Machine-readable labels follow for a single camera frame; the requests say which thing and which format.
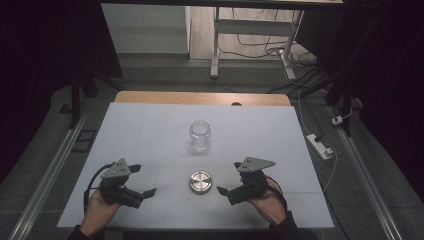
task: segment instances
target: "person's left hand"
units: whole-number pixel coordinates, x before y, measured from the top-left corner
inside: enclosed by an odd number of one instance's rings
[[[112,220],[121,204],[108,204],[99,189],[91,195],[87,211],[79,230],[90,239],[94,239],[101,230]]]

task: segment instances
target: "person's arm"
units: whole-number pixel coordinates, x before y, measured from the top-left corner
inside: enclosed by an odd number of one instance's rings
[[[90,197],[81,226],[76,226],[68,240],[95,239],[112,220],[121,204],[107,204],[97,189]]]
[[[267,179],[267,181],[271,187],[280,191],[274,181],[270,179]],[[281,200],[275,193],[267,190],[261,198],[250,199],[248,202],[251,203],[256,210],[258,210],[259,214],[271,224],[270,229],[277,235],[278,239],[303,239],[293,220],[291,212],[284,209]]]

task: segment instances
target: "white tabletop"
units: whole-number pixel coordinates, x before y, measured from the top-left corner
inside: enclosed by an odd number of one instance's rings
[[[189,128],[209,123],[211,148],[190,151]],[[248,203],[231,206],[216,186],[241,186],[234,162],[246,156],[271,160],[264,169],[282,187],[298,227],[334,227],[293,107],[248,107],[112,103],[81,175],[58,223],[74,227],[83,218],[83,192],[105,164],[125,158],[141,164],[126,186],[157,188],[139,209],[122,207],[110,227],[123,229],[264,229],[268,223]],[[212,189],[197,195],[189,187],[199,170],[212,177]]]

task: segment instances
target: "silver metal lid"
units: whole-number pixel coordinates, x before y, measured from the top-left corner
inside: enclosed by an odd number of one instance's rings
[[[212,187],[212,178],[209,173],[199,171],[190,177],[190,188],[197,194],[207,193]]]

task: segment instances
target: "desk leg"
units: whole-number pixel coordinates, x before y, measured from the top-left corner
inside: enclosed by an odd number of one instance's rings
[[[214,32],[214,39],[213,39],[213,51],[212,51],[212,61],[211,61],[211,78],[218,78],[219,7],[215,8],[215,17],[214,17],[213,23],[214,23],[215,32]]]
[[[293,45],[294,38],[296,37],[297,29],[299,28],[299,23],[300,23],[300,19],[302,18],[303,11],[296,11],[296,12],[297,14],[293,21],[292,30],[291,30],[289,39],[287,40],[286,48],[284,49],[283,53],[280,56],[281,60],[283,61],[284,71],[286,71],[288,80],[296,79],[293,69],[290,67],[289,54],[290,54],[290,49]]]

